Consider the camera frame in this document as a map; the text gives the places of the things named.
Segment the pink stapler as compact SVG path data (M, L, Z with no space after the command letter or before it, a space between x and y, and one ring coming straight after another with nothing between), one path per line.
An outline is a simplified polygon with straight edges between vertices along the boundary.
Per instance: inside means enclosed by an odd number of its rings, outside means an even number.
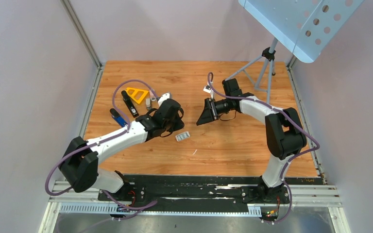
M150 90L149 94L150 94L150 100L151 101L156 101L157 100L153 90Z

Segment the grey white stapler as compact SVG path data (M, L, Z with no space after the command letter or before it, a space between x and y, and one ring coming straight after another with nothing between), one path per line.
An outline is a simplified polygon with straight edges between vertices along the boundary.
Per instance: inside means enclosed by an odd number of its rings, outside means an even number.
M146 105L146 109L147 110L151 110L151 108L152 108L152 101L151 101L150 98L146 98L145 99L145 105Z

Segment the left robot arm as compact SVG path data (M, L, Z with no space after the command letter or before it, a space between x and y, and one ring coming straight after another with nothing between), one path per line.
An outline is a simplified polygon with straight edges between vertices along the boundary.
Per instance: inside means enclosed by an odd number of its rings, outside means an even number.
M84 140L78 136L72 139L58 168L76 193L96 188L110 192L117 200L125 200L129 187L124 184L123 176L99 165L126 148L182 129L183 116L181 105L166 99L157 109L137 117L129 126L97 138Z

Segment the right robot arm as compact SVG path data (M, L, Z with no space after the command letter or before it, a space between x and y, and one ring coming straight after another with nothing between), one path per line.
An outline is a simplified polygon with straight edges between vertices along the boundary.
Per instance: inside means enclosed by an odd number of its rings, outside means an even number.
M277 197L276 187L283 184L286 163L306 146L306 135L298 112L294 108L275 108L262 102L252 93L243 93L235 78L222 81L225 98L206 98L204 109L196 124L219 120L221 115L236 111L253 117L265 125L267 147L271 153L262 178L258 196L263 202Z

